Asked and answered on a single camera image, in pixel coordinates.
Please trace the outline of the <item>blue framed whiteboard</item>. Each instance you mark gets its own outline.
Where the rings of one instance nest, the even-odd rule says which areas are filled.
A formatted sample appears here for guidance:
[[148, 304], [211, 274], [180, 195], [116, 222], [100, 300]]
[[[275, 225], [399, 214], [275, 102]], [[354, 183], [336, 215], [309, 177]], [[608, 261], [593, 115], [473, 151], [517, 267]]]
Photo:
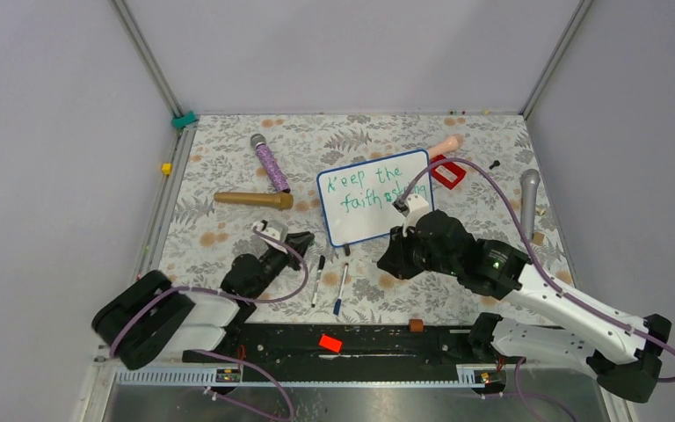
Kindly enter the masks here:
[[405, 217], [393, 202], [429, 164], [417, 149], [322, 171], [316, 184], [331, 246], [340, 248], [385, 236]]

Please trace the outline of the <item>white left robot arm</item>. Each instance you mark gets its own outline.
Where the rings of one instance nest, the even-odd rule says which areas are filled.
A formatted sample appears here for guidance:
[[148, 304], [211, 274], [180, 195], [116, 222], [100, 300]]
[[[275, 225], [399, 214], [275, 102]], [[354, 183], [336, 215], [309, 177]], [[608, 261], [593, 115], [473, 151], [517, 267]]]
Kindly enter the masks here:
[[218, 288], [176, 286], [152, 270], [101, 308], [91, 328], [109, 346], [110, 357], [130, 370], [146, 367], [161, 354], [193, 349], [204, 349], [218, 361], [232, 358], [238, 340], [229, 328], [243, 324], [258, 305], [287, 301], [306, 287], [303, 281], [286, 295], [265, 299], [282, 271], [290, 267], [309, 276], [305, 254], [314, 233], [258, 229], [255, 234], [266, 242], [266, 252], [237, 256]]

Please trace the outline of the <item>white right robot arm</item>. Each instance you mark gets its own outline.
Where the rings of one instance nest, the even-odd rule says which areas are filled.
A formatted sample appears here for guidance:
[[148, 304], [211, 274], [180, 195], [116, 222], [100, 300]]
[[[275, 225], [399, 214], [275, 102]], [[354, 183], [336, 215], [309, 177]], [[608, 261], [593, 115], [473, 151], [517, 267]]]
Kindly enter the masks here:
[[396, 226], [377, 266], [399, 280], [420, 273], [453, 276], [467, 290], [522, 306], [556, 323], [527, 325], [483, 312], [468, 335], [474, 358], [532, 358], [568, 367], [627, 401], [645, 404], [661, 372], [671, 322], [658, 314], [633, 316], [540, 272], [522, 251], [476, 239], [455, 218], [431, 211], [413, 226]]

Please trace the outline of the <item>black whiteboard marker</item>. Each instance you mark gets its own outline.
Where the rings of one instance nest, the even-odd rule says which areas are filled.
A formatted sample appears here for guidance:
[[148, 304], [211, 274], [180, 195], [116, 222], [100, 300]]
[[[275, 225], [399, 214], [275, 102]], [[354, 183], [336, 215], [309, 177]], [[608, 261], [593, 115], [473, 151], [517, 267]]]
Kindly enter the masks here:
[[324, 269], [325, 265], [326, 265], [326, 257], [324, 255], [321, 255], [319, 257], [318, 266], [317, 266], [317, 269], [316, 269], [316, 276], [315, 276], [314, 286], [313, 286], [313, 289], [312, 289], [312, 295], [311, 295], [311, 300], [310, 300], [310, 307], [312, 309], [315, 308], [316, 304], [317, 304], [318, 289], [319, 289], [319, 286], [320, 286], [320, 280], [322, 278], [323, 269]]

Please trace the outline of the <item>blue whiteboard marker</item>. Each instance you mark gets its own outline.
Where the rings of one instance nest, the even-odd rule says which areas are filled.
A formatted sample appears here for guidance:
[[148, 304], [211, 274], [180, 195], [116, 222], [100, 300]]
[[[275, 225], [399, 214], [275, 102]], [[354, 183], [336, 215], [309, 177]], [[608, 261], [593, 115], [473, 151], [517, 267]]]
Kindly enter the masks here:
[[345, 283], [347, 281], [348, 275], [349, 275], [349, 267], [350, 265], [348, 263], [344, 263], [342, 267], [342, 273], [341, 273], [341, 278], [340, 282], [338, 285], [338, 293], [337, 293], [337, 298], [336, 301], [334, 302], [334, 307], [333, 307], [333, 315], [338, 316], [340, 314], [340, 309], [342, 306], [342, 301], [343, 301], [343, 295], [345, 291]]

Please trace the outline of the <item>brown small block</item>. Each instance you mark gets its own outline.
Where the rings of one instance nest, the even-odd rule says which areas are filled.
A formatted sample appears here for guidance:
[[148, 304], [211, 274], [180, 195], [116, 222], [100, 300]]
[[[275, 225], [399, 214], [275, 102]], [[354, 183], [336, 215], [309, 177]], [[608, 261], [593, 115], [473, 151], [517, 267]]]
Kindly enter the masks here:
[[408, 328], [413, 333], [423, 332], [425, 329], [424, 321], [419, 318], [412, 318], [408, 322]]

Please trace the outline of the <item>floral patterned table mat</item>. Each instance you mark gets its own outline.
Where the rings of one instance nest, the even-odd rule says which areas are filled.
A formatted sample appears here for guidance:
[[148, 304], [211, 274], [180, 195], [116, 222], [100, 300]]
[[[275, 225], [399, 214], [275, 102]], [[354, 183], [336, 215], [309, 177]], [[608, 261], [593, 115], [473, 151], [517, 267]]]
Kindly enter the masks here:
[[[287, 178], [294, 197], [291, 209], [214, 200], [218, 192], [279, 193], [250, 145], [254, 134], [265, 137]], [[431, 325], [462, 325], [493, 312], [544, 325], [544, 317], [475, 295], [450, 277], [422, 274], [397, 280], [382, 272], [376, 261], [387, 248], [386, 238], [356, 244], [349, 254], [328, 242], [316, 184], [319, 172], [430, 148], [453, 134], [465, 138], [456, 156], [487, 169], [489, 177], [468, 170], [453, 190], [434, 184], [436, 207], [460, 219], [476, 237], [519, 245], [509, 210], [519, 209], [520, 175], [537, 161], [526, 123], [518, 115], [212, 115], [200, 119], [184, 157], [185, 172], [158, 267], [177, 285], [216, 288], [235, 257], [265, 251], [250, 226], [273, 219], [296, 232], [311, 231], [316, 238], [306, 257], [308, 278], [286, 269], [263, 297], [286, 295], [303, 281], [306, 287], [287, 301], [259, 305], [252, 316], [255, 322], [405, 324], [419, 318]], [[501, 165], [490, 170], [495, 160]], [[312, 309], [321, 255], [326, 265]], [[349, 275], [340, 314], [334, 316], [344, 263], [350, 265]]]

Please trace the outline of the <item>red flat card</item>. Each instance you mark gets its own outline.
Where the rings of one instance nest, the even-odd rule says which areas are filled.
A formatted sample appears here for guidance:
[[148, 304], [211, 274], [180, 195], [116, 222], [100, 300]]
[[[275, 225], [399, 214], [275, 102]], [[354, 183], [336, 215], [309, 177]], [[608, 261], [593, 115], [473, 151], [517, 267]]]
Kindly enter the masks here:
[[319, 341], [318, 345], [331, 353], [340, 353], [343, 347], [343, 342], [337, 338], [334, 338], [330, 335], [323, 334]]

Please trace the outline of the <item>purple glitter microphone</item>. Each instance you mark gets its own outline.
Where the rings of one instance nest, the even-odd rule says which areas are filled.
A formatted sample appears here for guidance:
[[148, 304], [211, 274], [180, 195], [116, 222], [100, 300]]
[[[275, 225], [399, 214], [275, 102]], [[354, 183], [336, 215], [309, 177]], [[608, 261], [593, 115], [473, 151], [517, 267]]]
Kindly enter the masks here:
[[262, 164], [268, 178], [271, 180], [277, 192], [290, 193], [291, 188], [287, 178], [280, 169], [272, 151], [267, 145], [262, 134], [254, 134], [250, 137], [250, 145], [254, 149], [259, 162]]

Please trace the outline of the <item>pink microphone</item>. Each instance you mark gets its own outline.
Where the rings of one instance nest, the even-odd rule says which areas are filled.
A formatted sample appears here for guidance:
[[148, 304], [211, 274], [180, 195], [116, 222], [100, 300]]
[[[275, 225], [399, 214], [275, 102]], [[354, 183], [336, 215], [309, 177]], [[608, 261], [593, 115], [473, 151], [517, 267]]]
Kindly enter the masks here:
[[464, 142], [465, 138], [460, 134], [449, 135], [444, 141], [428, 148], [426, 152], [428, 157], [433, 159], [437, 156], [456, 151]]

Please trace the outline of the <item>wooden small cube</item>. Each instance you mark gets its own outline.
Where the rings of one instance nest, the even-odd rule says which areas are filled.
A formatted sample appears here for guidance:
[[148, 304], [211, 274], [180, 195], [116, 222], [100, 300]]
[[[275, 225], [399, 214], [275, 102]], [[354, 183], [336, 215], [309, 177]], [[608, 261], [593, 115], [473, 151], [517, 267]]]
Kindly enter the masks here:
[[545, 238], [546, 237], [543, 233], [535, 232], [532, 236], [532, 243], [542, 246], [544, 244]]

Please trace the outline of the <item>silver microphone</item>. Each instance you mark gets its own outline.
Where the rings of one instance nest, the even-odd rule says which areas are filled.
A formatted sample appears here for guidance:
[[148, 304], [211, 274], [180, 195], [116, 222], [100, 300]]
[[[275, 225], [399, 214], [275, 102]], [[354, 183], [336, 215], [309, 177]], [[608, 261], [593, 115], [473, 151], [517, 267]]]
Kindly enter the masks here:
[[531, 240], [534, 235], [534, 220], [536, 216], [536, 199], [541, 175], [536, 169], [525, 170], [520, 177], [521, 207], [520, 222], [526, 238]]

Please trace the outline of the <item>teal corner clamp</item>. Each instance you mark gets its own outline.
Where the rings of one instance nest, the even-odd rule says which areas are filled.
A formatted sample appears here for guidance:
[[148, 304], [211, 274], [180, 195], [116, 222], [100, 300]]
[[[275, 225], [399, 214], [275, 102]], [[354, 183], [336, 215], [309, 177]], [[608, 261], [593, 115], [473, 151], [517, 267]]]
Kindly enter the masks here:
[[196, 122], [197, 120], [198, 120], [198, 116], [195, 114], [195, 112], [189, 111], [188, 113], [186, 113], [186, 114], [184, 114], [184, 115], [181, 115], [181, 116], [179, 116], [179, 117], [173, 118], [173, 119], [171, 120], [171, 125], [172, 125], [175, 129], [181, 130], [181, 129], [187, 127], [188, 125], [193, 124], [193, 123]]

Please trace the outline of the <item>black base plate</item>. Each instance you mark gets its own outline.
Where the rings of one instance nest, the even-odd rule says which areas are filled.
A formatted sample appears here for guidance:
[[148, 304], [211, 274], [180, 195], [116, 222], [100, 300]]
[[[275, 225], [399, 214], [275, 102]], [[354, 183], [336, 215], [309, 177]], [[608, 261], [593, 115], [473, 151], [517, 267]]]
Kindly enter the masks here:
[[[423, 332], [404, 325], [243, 324], [227, 333], [208, 357], [199, 349], [173, 354], [185, 364], [228, 363], [240, 358], [279, 382], [451, 382], [459, 365], [480, 364], [492, 371], [516, 362], [469, 342], [470, 326], [425, 324]], [[343, 342], [340, 353], [322, 349], [323, 334]]]

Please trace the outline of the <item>red rectangular frame block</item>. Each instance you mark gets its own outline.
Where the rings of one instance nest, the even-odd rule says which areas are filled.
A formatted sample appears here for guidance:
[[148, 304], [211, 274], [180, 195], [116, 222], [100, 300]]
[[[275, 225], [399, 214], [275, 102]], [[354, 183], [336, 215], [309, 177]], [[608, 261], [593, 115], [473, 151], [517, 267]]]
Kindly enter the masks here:
[[455, 162], [440, 164], [431, 171], [431, 177], [448, 190], [453, 190], [466, 177], [467, 171]]

